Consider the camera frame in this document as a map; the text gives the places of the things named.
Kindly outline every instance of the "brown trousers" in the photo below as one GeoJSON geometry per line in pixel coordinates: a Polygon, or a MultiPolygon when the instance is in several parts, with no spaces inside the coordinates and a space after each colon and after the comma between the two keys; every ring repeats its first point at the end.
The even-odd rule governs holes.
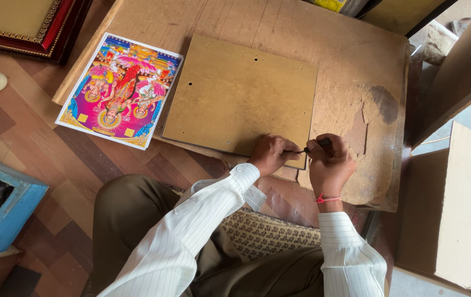
{"type": "MultiPolygon", "coordinates": [[[[113,179],[100,189],[94,206],[94,295],[114,281],[147,231],[178,200],[177,194],[139,174],[113,179]]],[[[181,296],[323,296],[319,247],[250,261],[217,227],[195,259],[195,279],[181,296]]]]}

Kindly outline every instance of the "blue wooden frame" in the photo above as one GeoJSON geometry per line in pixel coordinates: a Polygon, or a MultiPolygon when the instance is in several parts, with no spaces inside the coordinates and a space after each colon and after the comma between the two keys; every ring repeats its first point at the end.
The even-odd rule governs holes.
{"type": "Polygon", "coordinates": [[[11,245],[48,186],[0,163],[0,180],[15,189],[0,208],[0,252],[11,245]]]}

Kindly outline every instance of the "shirt cuff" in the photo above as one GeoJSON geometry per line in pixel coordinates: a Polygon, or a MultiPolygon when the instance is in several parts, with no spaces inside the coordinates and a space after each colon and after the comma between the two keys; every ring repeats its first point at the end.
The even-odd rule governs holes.
{"type": "Polygon", "coordinates": [[[236,165],[230,175],[236,180],[240,194],[243,195],[258,180],[260,173],[256,166],[250,163],[241,163],[236,165]]]}
{"type": "Polygon", "coordinates": [[[358,235],[343,211],[337,213],[319,213],[320,234],[322,245],[333,247],[349,247],[364,244],[366,241],[358,235]]]}

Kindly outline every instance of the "red thread bracelet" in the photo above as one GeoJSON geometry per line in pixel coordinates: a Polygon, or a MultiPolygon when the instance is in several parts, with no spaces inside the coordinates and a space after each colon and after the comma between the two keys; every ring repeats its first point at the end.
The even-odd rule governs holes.
{"type": "Polygon", "coordinates": [[[316,201],[316,203],[324,203],[324,202],[329,202],[329,201],[337,201],[337,200],[341,200],[342,197],[338,196],[338,197],[327,197],[326,199],[323,199],[322,198],[322,195],[324,193],[321,193],[320,196],[318,198],[316,198],[314,201],[316,201]]]}

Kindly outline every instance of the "wooden workbench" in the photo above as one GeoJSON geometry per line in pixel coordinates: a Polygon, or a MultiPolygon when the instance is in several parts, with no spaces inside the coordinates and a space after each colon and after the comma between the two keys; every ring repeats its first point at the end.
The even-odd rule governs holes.
{"type": "MultiPolygon", "coordinates": [[[[195,33],[318,66],[311,138],[343,135],[358,164],[344,200],[397,210],[409,57],[405,37],[300,0],[116,0],[55,103],[65,102],[104,32],[184,56],[195,33]]],[[[174,91],[153,137],[227,162],[245,162],[160,138],[174,91]]],[[[311,188],[308,171],[284,167],[275,175],[311,188]]]]}

